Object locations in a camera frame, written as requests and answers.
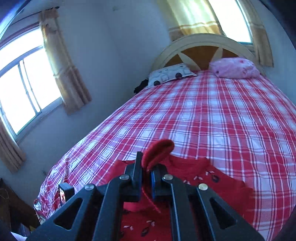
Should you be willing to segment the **red knitted sweater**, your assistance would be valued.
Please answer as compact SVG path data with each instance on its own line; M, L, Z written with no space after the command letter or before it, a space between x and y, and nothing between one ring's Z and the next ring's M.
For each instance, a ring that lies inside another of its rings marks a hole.
M240 216L250 189L219 174L207 159L171 155L158 141L135 161L118 161L108 184L86 185L73 197L59 185L63 206L51 219L48 240L256 240Z

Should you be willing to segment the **dark wooden furniture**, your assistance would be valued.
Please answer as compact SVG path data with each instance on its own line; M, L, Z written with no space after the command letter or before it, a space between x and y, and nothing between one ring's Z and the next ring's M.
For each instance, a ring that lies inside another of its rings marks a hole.
M12 232L28 236L40 222L35 210L24 202L1 178L1 221Z

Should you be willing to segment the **beige curtain lower left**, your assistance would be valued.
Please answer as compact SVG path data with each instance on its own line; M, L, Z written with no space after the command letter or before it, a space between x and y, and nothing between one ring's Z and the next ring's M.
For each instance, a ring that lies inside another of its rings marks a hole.
M1 161L11 173L17 172L26 160L25 153L11 137L2 118L0 124L0 154Z

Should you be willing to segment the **beige side window curtain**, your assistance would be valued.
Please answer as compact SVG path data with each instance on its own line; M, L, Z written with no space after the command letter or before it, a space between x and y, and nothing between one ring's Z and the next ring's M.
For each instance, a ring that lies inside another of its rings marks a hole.
M72 114L92 101L79 70L73 64L58 23L56 9L42 11L39 25L53 75L67 114Z

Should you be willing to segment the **red plaid bed sheet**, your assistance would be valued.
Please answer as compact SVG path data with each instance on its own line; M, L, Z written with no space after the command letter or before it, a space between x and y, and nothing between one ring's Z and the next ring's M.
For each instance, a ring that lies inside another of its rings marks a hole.
M209 71L142 90L74 145L41 185L38 218L60 206L60 183L106 184L116 160L161 139L174 142L174 156L209 160L252 188L244 218L265 240L280 233L295 206L295 105L263 76Z

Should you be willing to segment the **side window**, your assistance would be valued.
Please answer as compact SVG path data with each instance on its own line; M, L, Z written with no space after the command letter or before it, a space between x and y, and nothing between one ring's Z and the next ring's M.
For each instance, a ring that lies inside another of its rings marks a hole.
M1 117L19 141L62 103L42 32L34 27L1 44Z

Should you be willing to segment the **black cloth beside pillow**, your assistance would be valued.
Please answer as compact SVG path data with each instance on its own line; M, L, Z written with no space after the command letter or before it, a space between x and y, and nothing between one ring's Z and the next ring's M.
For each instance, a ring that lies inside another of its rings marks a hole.
M141 92L144 88L146 88L146 87L148 86L148 82L149 82L148 79L143 80L143 81L140 83L140 85L138 85L138 86L134 89L133 93L134 93L134 94L138 94L139 92Z

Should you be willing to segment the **white patterned pillow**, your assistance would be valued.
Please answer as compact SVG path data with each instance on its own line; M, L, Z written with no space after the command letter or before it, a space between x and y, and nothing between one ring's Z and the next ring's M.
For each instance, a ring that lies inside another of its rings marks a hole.
M164 67L149 74L147 87L150 88L172 80L182 79L190 76L196 77L197 75L192 72L190 68L184 63Z

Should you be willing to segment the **pink pillow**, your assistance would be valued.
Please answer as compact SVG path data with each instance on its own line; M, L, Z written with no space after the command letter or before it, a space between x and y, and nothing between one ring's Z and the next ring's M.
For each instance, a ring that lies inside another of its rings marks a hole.
M221 58L209 63L209 70L220 78L247 79L260 76L255 64L244 58Z

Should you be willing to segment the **cream wooden headboard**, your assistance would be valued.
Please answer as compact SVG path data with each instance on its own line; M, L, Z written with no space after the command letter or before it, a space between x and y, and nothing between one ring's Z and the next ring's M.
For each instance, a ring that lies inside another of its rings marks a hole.
M265 75L254 54L245 46L214 34L193 34L173 41L156 58L151 71L179 63L187 64L192 71L207 70L209 63L230 57L241 57L252 61L260 73Z

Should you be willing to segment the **yellow curtain behind headboard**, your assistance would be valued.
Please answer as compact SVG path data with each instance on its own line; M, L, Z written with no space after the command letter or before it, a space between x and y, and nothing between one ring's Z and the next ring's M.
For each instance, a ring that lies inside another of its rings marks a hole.
M225 35L209 1L166 1L166 5L172 41L192 34Z

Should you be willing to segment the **headboard window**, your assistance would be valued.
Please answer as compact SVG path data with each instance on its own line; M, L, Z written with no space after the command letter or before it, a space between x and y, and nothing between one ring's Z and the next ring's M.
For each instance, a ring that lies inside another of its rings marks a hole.
M240 4L235 0L210 0L224 34L237 42L252 44L251 33Z

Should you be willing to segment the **beige curtain right of headboard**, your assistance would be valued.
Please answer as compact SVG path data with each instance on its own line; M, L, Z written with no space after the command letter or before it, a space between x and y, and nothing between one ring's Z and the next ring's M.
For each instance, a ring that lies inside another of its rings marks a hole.
M239 1L250 28L255 56L259 64L274 67L273 54L267 32L251 1Z

